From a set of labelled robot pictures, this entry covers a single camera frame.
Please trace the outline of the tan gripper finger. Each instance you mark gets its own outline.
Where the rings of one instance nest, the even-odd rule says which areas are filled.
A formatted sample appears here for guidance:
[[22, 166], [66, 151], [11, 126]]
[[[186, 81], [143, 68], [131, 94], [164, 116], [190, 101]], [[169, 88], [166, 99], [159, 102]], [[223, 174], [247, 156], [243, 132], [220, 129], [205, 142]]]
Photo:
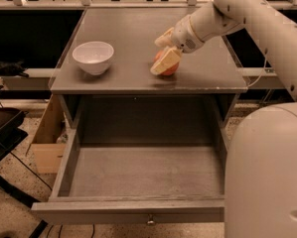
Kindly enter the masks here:
[[150, 71], [154, 75], [163, 75], [163, 72], [176, 63], [180, 63], [182, 51], [176, 47], [166, 47], [157, 61], [154, 61]]
[[172, 33], [173, 33], [174, 28], [168, 29], [164, 34], [162, 34], [160, 37], [158, 37], [155, 40], [155, 45], [160, 48], [165, 48], [165, 47], [172, 47], [173, 42], [172, 42]]

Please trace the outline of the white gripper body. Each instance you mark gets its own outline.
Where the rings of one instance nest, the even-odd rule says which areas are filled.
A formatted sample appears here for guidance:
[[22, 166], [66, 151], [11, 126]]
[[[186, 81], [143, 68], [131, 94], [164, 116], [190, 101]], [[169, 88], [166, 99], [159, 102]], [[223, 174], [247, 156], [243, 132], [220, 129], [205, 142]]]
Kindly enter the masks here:
[[175, 25], [171, 41], [186, 54], [193, 53], [204, 45], [193, 30], [190, 15], [185, 16]]

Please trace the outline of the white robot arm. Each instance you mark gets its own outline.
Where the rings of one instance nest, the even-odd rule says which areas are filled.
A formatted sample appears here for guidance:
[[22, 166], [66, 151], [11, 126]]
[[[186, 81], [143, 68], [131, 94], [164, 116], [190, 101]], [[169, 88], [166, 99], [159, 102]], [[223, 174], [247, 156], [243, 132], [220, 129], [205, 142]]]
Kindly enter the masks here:
[[161, 74], [207, 40], [246, 29], [290, 103], [245, 117], [225, 164], [224, 238], [297, 238], [297, 24], [264, 0], [212, 0], [156, 40]]

